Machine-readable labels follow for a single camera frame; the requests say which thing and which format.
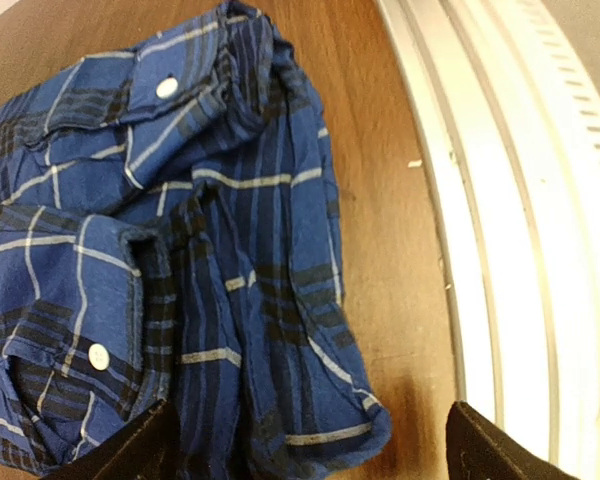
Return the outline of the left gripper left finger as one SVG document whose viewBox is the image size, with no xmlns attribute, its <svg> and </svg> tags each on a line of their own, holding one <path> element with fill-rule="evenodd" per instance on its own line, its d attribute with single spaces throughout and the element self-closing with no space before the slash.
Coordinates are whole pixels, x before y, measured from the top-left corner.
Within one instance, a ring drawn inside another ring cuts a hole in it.
<svg viewBox="0 0 600 480">
<path fill-rule="evenodd" d="M 173 403 L 160 400 L 87 455 L 47 480 L 174 479 L 180 423 Z"/>
</svg>

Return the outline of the blue plaid long sleeve shirt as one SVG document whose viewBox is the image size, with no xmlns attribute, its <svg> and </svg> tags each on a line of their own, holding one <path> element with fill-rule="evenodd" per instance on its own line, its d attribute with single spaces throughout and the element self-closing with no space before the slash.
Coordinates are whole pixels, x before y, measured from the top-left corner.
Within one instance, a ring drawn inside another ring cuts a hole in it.
<svg viewBox="0 0 600 480">
<path fill-rule="evenodd" d="M 342 309 L 317 91 L 238 1 L 0 108 L 0 463 L 46 475 L 152 404 L 180 479 L 323 479 L 391 436 Z"/>
</svg>

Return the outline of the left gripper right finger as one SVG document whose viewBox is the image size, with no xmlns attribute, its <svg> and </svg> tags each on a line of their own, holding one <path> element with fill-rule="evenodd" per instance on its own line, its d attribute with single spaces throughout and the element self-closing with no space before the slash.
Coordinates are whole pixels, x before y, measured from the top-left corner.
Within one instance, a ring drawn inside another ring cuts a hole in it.
<svg viewBox="0 0 600 480">
<path fill-rule="evenodd" d="M 531 454 L 464 401 L 451 406 L 445 434 L 451 480 L 574 479 Z"/>
</svg>

